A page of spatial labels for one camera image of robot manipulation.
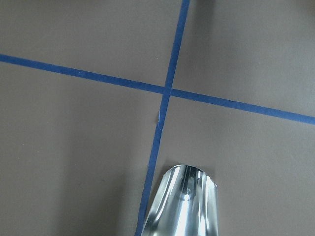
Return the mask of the metal ice scoop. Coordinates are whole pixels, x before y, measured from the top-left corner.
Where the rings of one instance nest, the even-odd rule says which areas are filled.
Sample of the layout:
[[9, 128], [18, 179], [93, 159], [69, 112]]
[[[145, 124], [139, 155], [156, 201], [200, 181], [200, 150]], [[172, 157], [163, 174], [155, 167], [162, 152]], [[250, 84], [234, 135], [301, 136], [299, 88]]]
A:
[[201, 169], [176, 165], [162, 177], [141, 234], [219, 235], [217, 185]]

